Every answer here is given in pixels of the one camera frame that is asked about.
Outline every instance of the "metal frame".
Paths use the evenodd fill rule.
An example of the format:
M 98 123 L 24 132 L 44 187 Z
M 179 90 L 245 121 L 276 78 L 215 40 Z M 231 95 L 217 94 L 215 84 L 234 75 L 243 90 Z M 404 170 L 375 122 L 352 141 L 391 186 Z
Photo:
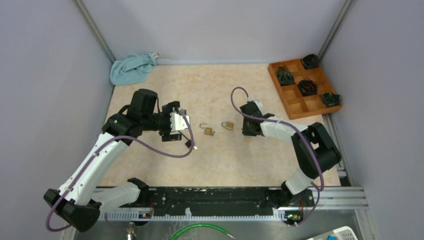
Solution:
M 106 57 L 108 58 L 108 60 L 111 63 L 113 63 L 116 60 L 115 56 L 112 53 L 111 49 L 109 48 L 106 40 L 103 38 L 101 32 L 99 31 L 98 27 L 96 26 L 94 20 L 92 19 L 91 15 L 88 12 L 87 8 L 85 7 L 84 3 L 82 2 L 82 0 L 72 0 L 72 1 L 75 3 L 75 6 L 77 7 L 79 12 L 81 13 L 82 17 L 84 18 L 85 23 L 87 24 L 87 26 L 91 30 L 94 38 L 97 40 L 97 43 L 102 48 Z M 322 57 L 327 52 L 327 49 L 329 48 L 336 32 L 340 28 L 341 23 L 345 19 L 346 14 L 352 8 L 352 5 L 353 5 L 353 3 L 355 3 L 355 1 L 356 0 L 346 0 L 345 1 L 336 21 L 334 22 L 334 25 L 332 26 L 330 32 L 328 33 L 328 37 L 326 38 L 325 42 L 322 45 L 322 48 L 319 51 L 319 54 L 318 54 L 319 59 L 322 59 Z M 379 236 L 377 229 L 376 229 L 376 226 L 373 222 L 364 190 L 363 190 L 362 187 L 353 186 L 354 182 L 352 180 L 352 175 L 349 172 L 348 164 L 347 164 L 347 161 L 346 161 L 346 155 L 344 154 L 343 146 L 341 144 L 341 139 L 340 139 L 339 133 L 337 131 L 337 127 L 335 125 L 335 122 L 333 120 L 333 117 L 332 117 L 331 114 L 325 114 L 322 117 L 323 117 L 326 129 L 328 130 L 328 133 L 330 134 L 330 136 L 334 140 L 334 143 L 336 144 L 336 146 L 338 147 L 338 149 L 340 150 L 341 155 L 342 155 L 342 161 L 337 166 L 338 175 L 339 175 L 340 178 L 347 178 L 348 182 L 352 186 L 350 186 L 350 187 L 339 187 L 339 186 L 326 187 L 325 190 L 321 193 L 320 204 L 318 205 L 317 209 L 321 209 L 321 210 L 341 210 L 341 211 L 343 211 L 343 210 L 354 210 L 362 238 L 364 240 L 370 240 L 370 239 L 379 240 L 380 236 Z M 316 189 L 311 188 L 311 190 L 312 190 L 314 197 L 316 198 L 317 197 Z M 279 211 L 288 211 L 288 210 L 297 210 L 297 209 L 298 209 L 298 207 L 280 207 L 279 209 L 276 209 L 276 210 L 277 210 L 277 213 L 279 213 Z M 126 211 L 127 215 L 120 215 L 120 211 L 121 211 L 121 213 L 122 213 L 122 211 Z M 136 216 L 135 214 L 133 214 L 133 215 L 128 214 L 128 211 L 138 211 L 137 213 L 139 213 L 140 211 L 142 211 L 142 212 L 148 211 L 148 209 L 147 208 L 146 209 L 144 209 L 144 208 L 126 208 L 126 209 L 119 208 L 117 210 L 110 211 L 111 214 L 116 212 L 117 213 L 116 216 L 118 216 L 117 218 L 113 217 L 110 220 L 114 221 L 114 220 L 118 219 L 119 221 L 122 221 L 123 220 L 122 216 L 124 216 L 124 218 L 127 218 L 127 220 L 130 220 L 131 218 L 134 218 Z M 160 217 L 160 218 L 158 217 L 157 221 L 166 221 L 166 220 L 175 221 L 175 220 L 177 220 L 177 218 L 174 218 L 174 217 L 168 217 L 168 218 L 167 217 Z M 180 221 L 184 221 L 184 220 L 188 220 L 188 219 L 193 220 L 192 217 L 190 218 L 190 215 L 188 215 L 188 213 L 186 214 L 186 216 L 182 216 L 182 217 L 178 218 L 178 220 L 180 220 Z M 228 218 L 227 221 L 231 221 L 232 219 L 234 219 L 236 221 L 240 221 L 240 220 L 243 221 L 244 220 L 244 218 L 242 218 L 242 219 L 240 219 L 240 218 Z M 70 227 L 70 228 L 61 232 L 60 239 L 61 240 L 73 240 L 74 237 L 75 237 L 75 234 L 76 234 L 76 229 L 73 228 L 73 227 Z
M 343 20 L 345 20 L 347 13 L 352 8 L 352 6 L 355 2 L 356 2 L 356 0 L 346 0 L 344 2 L 344 5 L 341 8 L 341 11 L 337 16 L 337 19 L 335 20 L 330 32 L 328 33 L 327 38 L 324 41 L 324 44 L 322 45 L 321 49 L 319 50 L 318 59 L 320 61 L 321 61 L 321 59 L 323 59 L 324 55 L 326 54 L 327 49 L 329 48 L 331 42 L 333 41 L 334 36 L 336 35 L 337 31 L 339 30 L 340 25 L 342 24 Z

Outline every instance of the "tan work surface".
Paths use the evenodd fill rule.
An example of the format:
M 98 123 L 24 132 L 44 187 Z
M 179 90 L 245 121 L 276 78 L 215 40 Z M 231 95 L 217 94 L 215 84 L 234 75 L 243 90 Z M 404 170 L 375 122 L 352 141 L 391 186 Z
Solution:
M 270 137 L 242 135 L 243 117 L 230 102 L 230 93 L 237 86 L 244 87 L 252 100 L 262 101 L 263 114 L 288 119 L 267 64 L 157 66 L 143 83 L 116 86 L 108 117 L 129 104 L 136 90 L 155 91 L 160 106 L 180 101 L 181 108 L 187 109 L 200 148 L 185 158 L 171 158 L 133 142 L 99 185 L 117 186 L 135 177 L 156 187 L 280 186 L 299 167 L 293 146 Z M 243 91 L 235 92 L 234 102 L 238 107 L 246 103 Z M 225 129 L 221 122 L 232 122 L 234 127 Z M 317 115 L 293 122 L 309 125 L 322 123 L 323 118 Z M 204 135 L 200 123 L 207 123 L 215 135 Z M 187 129 L 183 133 L 189 136 Z M 158 132 L 143 132 L 139 139 L 174 155 L 188 151 L 185 139 L 162 142 Z M 324 182 L 340 185 L 335 167 L 324 173 Z

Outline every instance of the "brass padlock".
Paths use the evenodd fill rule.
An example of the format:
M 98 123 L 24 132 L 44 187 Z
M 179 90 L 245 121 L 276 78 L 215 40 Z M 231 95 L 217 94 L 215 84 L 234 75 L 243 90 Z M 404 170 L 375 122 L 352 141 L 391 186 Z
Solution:
M 200 127 L 201 129 L 204 129 L 203 134 L 205 134 L 205 135 L 209 135 L 209 136 L 213 136 L 213 135 L 215 134 L 215 131 L 214 131 L 214 130 L 212 130 L 212 128 L 211 128 L 211 127 L 204 127 L 204 126 L 202 126 L 202 125 L 208 125 L 208 124 L 206 124 L 206 123 L 204 123 L 204 122 L 200 123 L 199 127 Z
M 223 122 L 221 122 L 221 127 L 228 129 L 228 130 L 233 130 L 234 123 L 232 123 L 230 121 L 223 121 Z

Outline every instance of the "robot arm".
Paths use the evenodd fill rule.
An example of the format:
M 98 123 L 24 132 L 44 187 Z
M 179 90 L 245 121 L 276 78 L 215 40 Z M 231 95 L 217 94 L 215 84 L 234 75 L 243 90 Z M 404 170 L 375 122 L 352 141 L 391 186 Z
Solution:
M 296 203 L 299 200 L 300 193 L 306 190 L 312 181 L 319 176 L 318 170 L 307 147 L 301 141 L 299 134 L 293 128 L 279 123 L 279 121 L 289 121 L 275 117 L 270 113 L 262 115 L 260 108 L 262 108 L 262 104 L 259 101 L 249 101 L 247 104 L 241 106 L 240 110 L 250 116 L 276 120 L 277 122 L 259 121 L 244 117 L 242 133 L 245 136 L 261 135 L 277 138 L 286 143 L 293 144 L 299 168 L 289 179 L 283 182 L 281 190 L 285 204 Z M 342 156 L 321 123 L 315 122 L 309 126 L 293 122 L 289 123 L 299 129 L 301 134 L 306 138 L 309 146 L 313 149 L 322 172 L 331 169 L 340 162 Z M 314 149 L 311 143 L 318 144 L 318 147 Z
M 143 131 L 158 131 L 163 142 L 181 140 L 181 134 L 171 134 L 188 127 L 178 112 L 180 102 L 168 103 L 162 106 L 161 112 L 153 113 L 157 99 L 156 92 L 137 90 L 131 104 L 124 106 L 107 120 L 94 147 L 72 176 L 59 189 L 49 189 L 44 194 L 45 201 L 52 207 L 67 191 L 55 212 L 80 232 L 90 229 L 100 214 L 128 203 L 147 200 L 149 186 L 136 178 L 129 179 L 121 186 L 96 193 L 94 190 L 113 162 L 133 141 L 127 138 L 113 140 L 98 151 L 111 139 L 118 136 L 137 138 Z M 95 159 L 85 166 L 92 156 Z M 73 187 L 68 189 L 75 179 L 77 181 Z

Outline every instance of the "wooden compartment box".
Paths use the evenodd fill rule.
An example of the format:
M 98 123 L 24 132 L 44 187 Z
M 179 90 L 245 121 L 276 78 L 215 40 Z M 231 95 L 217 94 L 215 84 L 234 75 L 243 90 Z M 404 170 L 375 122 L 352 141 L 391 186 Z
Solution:
M 283 67 L 285 71 L 291 72 L 291 75 L 294 77 L 294 85 L 280 85 L 277 79 L 279 67 Z M 321 100 L 321 94 L 335 94 L 336 92 L 320 67 L 304 69 L 301 60 L 294 59 L 270 63 L 268 71 L 289 119 L 293 120 L 314 115 L 329 114 L 337 112 L 342 108 L 341 102 L 337 106 L 326 107 Z M 302 80 L 312 80 L 318 86 L 317 94 L 302 96 L 298 88 L 298 83 Z

